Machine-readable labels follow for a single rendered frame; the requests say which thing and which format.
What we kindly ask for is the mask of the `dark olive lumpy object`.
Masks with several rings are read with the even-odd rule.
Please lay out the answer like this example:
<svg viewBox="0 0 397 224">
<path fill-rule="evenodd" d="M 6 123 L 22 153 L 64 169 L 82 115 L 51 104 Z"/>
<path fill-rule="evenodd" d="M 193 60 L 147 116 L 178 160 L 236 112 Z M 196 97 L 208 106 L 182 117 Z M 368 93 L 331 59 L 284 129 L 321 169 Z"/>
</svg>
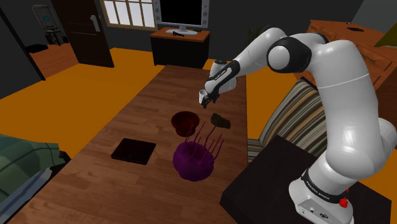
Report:
<svg viewBox="0 0 397 224">
<path fill-rule="evenodd" d="M 217 113 L 213 113 L 211 116 L 211 123 L 219 128 L 225 128 L 225 129 L 230 129 L 231 128 L 231 123 L 230 120 L 227 120 L 226 118 L 223 118 Z"/>
</svg>

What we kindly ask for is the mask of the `dark red bowl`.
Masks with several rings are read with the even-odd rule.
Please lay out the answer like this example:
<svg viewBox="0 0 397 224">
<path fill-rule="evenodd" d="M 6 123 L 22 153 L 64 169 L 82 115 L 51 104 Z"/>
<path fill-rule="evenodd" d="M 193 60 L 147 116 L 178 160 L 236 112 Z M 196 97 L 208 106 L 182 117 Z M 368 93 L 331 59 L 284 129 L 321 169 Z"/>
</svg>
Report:
<svg viewBox="0 0 397 224">
<path fill-rule="evenodd" d="M 199 122 L 198 115 L 191 111 L 180 111 L 171 118 L 172 126 L 175 128 L 177 135 L 181 137 L 193 135 Z"/>
</svg>

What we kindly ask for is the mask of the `television on dark cabinet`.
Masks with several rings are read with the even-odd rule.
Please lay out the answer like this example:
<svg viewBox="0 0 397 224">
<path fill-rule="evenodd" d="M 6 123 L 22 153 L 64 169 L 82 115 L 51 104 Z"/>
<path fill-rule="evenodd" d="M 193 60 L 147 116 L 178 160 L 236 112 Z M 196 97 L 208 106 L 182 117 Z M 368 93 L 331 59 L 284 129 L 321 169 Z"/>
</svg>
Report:
<svg viewBox="0 0 397 224">
<path fill-rule="evenodd" d="M 154 65 L 203 68 L 209 55 L 210 0 L 153 0 L 164 27 L 150 34 Z"/>
</svg>

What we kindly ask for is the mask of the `purple vase with stems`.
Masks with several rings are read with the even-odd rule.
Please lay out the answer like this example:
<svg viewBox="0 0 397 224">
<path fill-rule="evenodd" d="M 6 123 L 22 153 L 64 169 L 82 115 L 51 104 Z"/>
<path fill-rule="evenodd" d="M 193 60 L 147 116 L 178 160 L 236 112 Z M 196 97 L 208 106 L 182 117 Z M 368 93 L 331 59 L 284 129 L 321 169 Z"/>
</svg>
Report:
<svg viewBox="0 0 397 224">
<path fill-rule="evenodd" d="M 185 140 L 176 148 L 173 154 L 172 164 L 182 179 L 196 182 L 202 181 L 212 174 L 215 160 L 217 159 L 224 142 L 224 140 L 222 140 L 216 154 L 214 154 L 214 151 L 222 137 L 222 134 L 219 135 L 216 143 L 212 141 L 211 144 L 207 146 L 207 140 L 215 128 L 216 126 L 212 128 L 210 133 L 206 136 L 203 144 L 200 143 L 201 137 L 199 139 L 194 139 L 193 141 L 189 140 L 192 133 L 192 128 L 190 128 Z"/>
</svg>

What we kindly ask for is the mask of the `striped sofa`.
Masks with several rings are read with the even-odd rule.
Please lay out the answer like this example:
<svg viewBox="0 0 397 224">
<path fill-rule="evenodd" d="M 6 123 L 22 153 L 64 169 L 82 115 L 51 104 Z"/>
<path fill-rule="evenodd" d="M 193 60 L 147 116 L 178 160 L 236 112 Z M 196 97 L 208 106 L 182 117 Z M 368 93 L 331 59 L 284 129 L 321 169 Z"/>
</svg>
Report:
<svg viewBox="0 0 397 224">
<path fill-rule="evenodd" d="M 259 138 L 247 140 L 247 161 L 252 162 L 275 136 L 281 136 L 315 157 L 326 150 L 324 107 L 316 86 L 306 78 L 302 77 L 294 84 Z"/>
</svg>

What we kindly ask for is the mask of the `black flat square tablet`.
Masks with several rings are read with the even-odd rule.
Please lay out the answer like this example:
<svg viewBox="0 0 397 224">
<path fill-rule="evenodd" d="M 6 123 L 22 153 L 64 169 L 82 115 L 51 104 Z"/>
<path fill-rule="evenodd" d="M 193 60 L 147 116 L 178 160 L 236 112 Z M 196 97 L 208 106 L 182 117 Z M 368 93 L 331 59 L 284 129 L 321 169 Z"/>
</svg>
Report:
<svg viewBox="0 0 397 224">
<path fill-rule="evenodd" d="M 111 158 L 146 165 L 156 147 L 155 143 L 123 138 Z"/>
</svg>

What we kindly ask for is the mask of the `dark robot stand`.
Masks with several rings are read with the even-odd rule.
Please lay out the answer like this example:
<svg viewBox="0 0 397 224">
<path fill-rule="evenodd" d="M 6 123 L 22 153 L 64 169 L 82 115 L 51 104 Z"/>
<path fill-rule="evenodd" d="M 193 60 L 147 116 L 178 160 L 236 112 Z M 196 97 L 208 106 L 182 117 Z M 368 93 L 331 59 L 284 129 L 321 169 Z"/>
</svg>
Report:
<svg viewBox="0 0 397 224">
<path fill-rule="evenodd" d="M 275 136 L 222 193 L 220 205 L 237 224 L 313 224 L 296 212 L 288 187 L 315 161 Z M 391 200 L 371 188 L 357 182 L 348 199 L 354 224 L 391 224 Z"/>
</svg>

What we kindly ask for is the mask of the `dark wooden table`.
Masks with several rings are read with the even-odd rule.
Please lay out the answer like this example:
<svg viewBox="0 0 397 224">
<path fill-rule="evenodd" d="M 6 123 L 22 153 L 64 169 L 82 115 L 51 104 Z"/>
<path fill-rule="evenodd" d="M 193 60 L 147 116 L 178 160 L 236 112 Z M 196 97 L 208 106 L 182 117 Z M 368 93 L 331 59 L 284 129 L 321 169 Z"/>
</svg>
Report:
<svg viewBox="0 0 397 224">
<path fill-rule="evenodd" d="M 8 224 L 236 224 L 220 206 L 225 188 L 247 166 L 246 79 L 204 109 L 198 92 L 209 73 L 164 67 Z M 180 111 L 200 118 L 201 143 L 217 113 L 210 145 L 224 140 L 212 174 L 182 179 L 172 164 L 183 138 L 171 124 Z M 155 143 L 146 165 L 111 158 L 123 138 Z"/>
</svg>

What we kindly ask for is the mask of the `dark wooden door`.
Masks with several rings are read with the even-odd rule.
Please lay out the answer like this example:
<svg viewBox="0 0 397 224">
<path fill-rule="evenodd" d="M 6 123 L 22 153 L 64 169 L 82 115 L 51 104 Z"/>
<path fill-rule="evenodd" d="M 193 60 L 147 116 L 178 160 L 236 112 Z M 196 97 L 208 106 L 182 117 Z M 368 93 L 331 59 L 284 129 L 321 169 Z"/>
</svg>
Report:
<svg viewBox="0 0 397 224">
<path fill-rule="evenodd" d="M 80 64 L 113 67 L 95 0 L 51 0 Z"/>
</svg>

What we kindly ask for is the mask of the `window with wooden frame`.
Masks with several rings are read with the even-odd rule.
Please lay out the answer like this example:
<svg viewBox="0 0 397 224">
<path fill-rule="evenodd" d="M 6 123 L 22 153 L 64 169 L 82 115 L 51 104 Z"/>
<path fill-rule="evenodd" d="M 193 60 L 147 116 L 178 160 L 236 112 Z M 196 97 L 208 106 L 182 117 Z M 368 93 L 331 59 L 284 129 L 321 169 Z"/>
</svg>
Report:
<svg viewBox="0 0 397 224">
<path fill-rule="evenodd" d="M 108 27 L 157 31 L 154 0 L 99 0 Z"/>
</svg>

